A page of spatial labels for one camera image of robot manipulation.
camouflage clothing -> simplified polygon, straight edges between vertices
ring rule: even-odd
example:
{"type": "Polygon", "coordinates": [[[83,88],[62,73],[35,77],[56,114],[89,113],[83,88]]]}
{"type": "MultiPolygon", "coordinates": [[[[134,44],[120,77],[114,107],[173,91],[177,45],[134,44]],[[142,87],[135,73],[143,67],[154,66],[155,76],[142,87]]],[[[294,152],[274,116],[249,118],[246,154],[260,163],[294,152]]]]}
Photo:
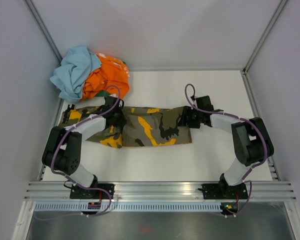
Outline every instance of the camouflage clothing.
{"type": "MultiPolygon", "coordinates": [[[[98,106],[68,109],[63,112],[60,127],[78,123],[96,111],[98,106]]],[[[121,127],[110,126],[91,136],[88,141],[113,148],[165,146],[192,142],[190,129],[178,126],[183,107],[173,109],[124,106],[127,123],[121,127]]]]}

light blue towel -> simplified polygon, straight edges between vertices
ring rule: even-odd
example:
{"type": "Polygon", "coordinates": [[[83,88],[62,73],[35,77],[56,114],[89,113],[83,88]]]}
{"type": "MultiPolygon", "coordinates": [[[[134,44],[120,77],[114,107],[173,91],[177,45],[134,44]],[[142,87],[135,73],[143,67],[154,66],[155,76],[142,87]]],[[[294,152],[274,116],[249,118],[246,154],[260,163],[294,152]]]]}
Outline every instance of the light blue towel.
{"type": "Polygon", "coordinates": [[[71,48],[61,66],[56,68],[50,81],[61,90],[59,98],[74,104],[82,99],[82,91],[89,74],[101,67],[97,55],[86,46],[71,48]]]}

table surface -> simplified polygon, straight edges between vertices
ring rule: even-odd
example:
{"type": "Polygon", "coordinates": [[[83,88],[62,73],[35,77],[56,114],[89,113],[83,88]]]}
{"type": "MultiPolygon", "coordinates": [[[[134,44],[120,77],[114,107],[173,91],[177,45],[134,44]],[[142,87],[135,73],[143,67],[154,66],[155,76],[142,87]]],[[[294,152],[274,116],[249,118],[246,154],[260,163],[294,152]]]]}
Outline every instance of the table surface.
{"type": "MultiPolygon", "coordinates": [[[[184,94],[187,83],[195,86],[197,97],[209,95],[215,109],[252,118],[240,71],[136,71],[130,73],[130,91],[125,106],[175,108],[189,105],[184,94]]],[[[76,108],[99,106],[102,97],[76,104],[76,108]]],[[[68,102],[64,102],[64,111],[68,102]]],[[[95,142],[82,143],[81,164],[99,181],[218,181],[235,159],[231,134],[202,125],[191,129],[192,143],[170,146],[112,148],[95,142]]],[[[44,181],[65,178],[46,168],[44,181]]],[[[267,163],[247,177],[271,181],[267,163]]]]}

crumpled cloth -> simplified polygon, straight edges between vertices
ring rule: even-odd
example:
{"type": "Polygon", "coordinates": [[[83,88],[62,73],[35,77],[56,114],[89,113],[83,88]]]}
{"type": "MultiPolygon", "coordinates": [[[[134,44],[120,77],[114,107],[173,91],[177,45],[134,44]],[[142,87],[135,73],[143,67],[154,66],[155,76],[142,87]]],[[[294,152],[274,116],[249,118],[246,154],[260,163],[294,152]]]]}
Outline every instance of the crumpled cloth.
{"type": "Polygon", "coordinates": [[[94,70],[100,68],[101,61],[86,46],[71,48],[61,66],[56,68],[50,81],[60,89],[59,98],[69,103],[77,103],[83,97],[85,81],[94,70]]]}
{"type": "MultiPolygon", "coordinates": [[[[96,55],[102,65],[91,72],[85,81],[81,101],[94,98],[97,93],[104,91],[110,85],[116,85],[120,89],[122,99],[130,89],[128,67],[117,58],[102,53],[96,53],[96,55]]],[[[110,94],[118,94],[115,87],[109,87],[106,91],[110,94]]]]}

orange fabric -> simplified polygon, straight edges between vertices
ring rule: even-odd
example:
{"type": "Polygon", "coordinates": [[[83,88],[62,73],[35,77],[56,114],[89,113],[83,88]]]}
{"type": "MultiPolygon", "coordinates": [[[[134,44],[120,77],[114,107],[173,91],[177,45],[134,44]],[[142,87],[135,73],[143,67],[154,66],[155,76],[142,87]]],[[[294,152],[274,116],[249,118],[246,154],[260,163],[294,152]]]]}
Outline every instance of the orange fabric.
{"type": "MultiPolygon", "coordinates": [[[[129,69],[119,59],[102,53],[96,53],[101,61],[101,67],[90,73],[85,81],[82,91],[82,99],[92,99],[95,95],[106,89],[109,85],[116,85],[120,89],[121,98],[123,98],[130,87],[128,84],[129,69]]],[[[110,87],[106,90],[110,94],[117,94],[115,87],[110,87]]]]}

